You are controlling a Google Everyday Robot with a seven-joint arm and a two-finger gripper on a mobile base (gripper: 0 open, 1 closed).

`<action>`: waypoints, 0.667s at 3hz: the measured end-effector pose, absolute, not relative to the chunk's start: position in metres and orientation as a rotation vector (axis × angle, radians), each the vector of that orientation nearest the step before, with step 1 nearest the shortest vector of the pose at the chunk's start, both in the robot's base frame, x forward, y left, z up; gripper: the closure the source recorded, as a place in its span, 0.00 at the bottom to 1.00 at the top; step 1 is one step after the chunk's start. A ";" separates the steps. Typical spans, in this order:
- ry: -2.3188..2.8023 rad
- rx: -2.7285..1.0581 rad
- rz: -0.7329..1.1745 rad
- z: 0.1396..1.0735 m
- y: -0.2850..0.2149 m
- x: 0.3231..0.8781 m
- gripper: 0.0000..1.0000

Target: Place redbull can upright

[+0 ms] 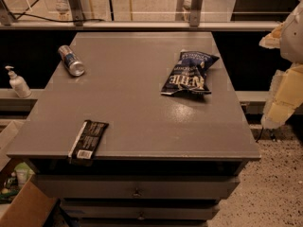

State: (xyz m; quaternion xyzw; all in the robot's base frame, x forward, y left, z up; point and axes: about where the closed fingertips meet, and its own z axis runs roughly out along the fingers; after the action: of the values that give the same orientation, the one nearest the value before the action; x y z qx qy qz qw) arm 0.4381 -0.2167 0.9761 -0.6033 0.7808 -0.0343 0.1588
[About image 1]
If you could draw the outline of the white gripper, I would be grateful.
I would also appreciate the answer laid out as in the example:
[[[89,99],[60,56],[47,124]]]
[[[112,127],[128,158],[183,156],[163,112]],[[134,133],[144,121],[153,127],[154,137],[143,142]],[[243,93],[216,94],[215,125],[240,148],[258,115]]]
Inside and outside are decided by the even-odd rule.
[[[290,13],[284,25],[274,28],[258,45],[280,48],[282,58],[296,62],[285,72],[276,70],[272,78],[261,118],[262,127],[272,130],[284,125],[303,103],[303,1]]]

